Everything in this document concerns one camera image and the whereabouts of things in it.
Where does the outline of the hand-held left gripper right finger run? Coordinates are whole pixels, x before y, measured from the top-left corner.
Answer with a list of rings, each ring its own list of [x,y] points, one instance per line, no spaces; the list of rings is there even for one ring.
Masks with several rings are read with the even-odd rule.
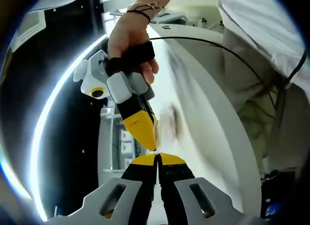
[[[186,162],[158,154],[158,176],[170,225],[239,225],[244,215],[231,198],[204,178],[193,175]]]

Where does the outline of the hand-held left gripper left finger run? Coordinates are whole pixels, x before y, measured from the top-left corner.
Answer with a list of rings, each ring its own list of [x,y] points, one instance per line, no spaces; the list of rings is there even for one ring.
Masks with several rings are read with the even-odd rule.
[[[120,178],[111,178],[84,197],[82,207],[49,225],[145,225],[154,199],[155,154],[134,159]]]

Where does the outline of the person's right hand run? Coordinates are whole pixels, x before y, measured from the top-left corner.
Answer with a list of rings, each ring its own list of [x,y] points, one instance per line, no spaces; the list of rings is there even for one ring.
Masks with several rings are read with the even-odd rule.
[[[137,12],[123,14],[109,36],[108,56],[120,58],[129,47],[150,41],[148,23],[148,18]]]

